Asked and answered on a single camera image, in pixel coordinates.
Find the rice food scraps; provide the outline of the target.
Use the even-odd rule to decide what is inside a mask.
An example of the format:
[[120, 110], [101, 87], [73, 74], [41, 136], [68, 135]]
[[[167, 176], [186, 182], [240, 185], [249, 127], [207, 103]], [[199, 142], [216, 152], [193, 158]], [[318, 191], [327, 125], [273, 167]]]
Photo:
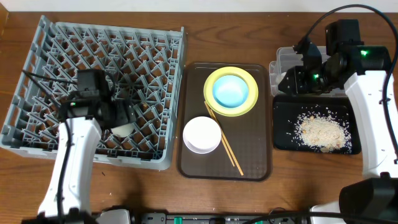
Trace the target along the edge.
[[348, 113], [338, 113], [329, 106], [319, 105], [306, 108], [287, 120], [291, 131], [284, 131], [291, 137], [297, 149], [322, 153], [348, 154], [353, 150], [353, 135]]

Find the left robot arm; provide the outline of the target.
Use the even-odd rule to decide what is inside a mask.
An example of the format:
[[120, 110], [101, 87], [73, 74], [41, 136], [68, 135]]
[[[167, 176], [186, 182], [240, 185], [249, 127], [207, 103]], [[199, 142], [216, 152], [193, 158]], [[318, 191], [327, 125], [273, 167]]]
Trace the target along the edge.
[[126, 138], [136, 121], [130, 102], [114, 98], [116, 82], [110, 73], [80, 70], [76, 84], [58, 109], [58, 152], [38, 211], [40, 217], [60, 223], [91, 212], [91, 174], [103, 131]]

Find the small white cup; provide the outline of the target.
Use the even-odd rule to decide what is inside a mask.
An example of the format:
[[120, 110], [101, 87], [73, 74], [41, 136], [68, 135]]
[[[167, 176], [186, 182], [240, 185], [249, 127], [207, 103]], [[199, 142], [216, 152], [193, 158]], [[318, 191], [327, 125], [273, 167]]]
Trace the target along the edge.
[[118, 138], [128, 137], [134, 130], [132, 123], [124, 124], [115, 128], [111, 128], [111, 132]]

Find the white paper napkin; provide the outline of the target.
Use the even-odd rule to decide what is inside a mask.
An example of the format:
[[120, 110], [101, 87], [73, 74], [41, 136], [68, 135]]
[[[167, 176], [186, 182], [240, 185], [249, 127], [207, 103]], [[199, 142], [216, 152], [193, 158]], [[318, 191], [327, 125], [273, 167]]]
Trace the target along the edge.
[[278, 76], [275, 78], [275, 83], [276, 83], [276, 85], [278, 85], [278, 84], [284, 79], [285, 75], [286, 75], [286, 72], [281, 73], [280, 75], [278, 75]]

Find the pink bowl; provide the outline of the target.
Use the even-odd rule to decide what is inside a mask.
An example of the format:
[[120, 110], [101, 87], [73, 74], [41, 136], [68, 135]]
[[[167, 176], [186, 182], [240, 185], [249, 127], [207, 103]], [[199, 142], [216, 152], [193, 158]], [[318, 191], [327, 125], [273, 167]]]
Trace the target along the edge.
[[221, 128], [209, 117], [193, 118], [184, 126], [183, 142], [194, 153], [208, 154], [220, 144]]

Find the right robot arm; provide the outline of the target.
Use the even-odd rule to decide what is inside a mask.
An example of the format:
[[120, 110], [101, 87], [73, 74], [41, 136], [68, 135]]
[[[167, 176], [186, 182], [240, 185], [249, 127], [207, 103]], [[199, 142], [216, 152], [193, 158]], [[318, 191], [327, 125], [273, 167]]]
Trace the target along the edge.
[[293, 46], [303, 64], [287, 70], [279, 91], [291, 96], [322, 94], [336, 88], [348, 97], [363, 155], [364, 179], [342, 188], [335, 202], [316, 205], [311, 223], [351, 223], [361, 216], [397, 221], [397, 151], [391, 134], [397, 130], [397, 107], [390, 91], [392, 63], [383, 46], [365, 45], [356, 19], [340, 19], [325, 28], [326, 54], [305, 35]]

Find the light blue bowl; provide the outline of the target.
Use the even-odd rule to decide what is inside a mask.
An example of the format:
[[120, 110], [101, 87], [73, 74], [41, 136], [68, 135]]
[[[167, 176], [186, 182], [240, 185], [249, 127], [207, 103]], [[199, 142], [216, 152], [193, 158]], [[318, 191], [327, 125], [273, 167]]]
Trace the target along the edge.
[[226, 108], [241, 106], [249, 94], [246, 82], [235, 75], [225, 75], [217, 79], [212, 92], [216, 102]]

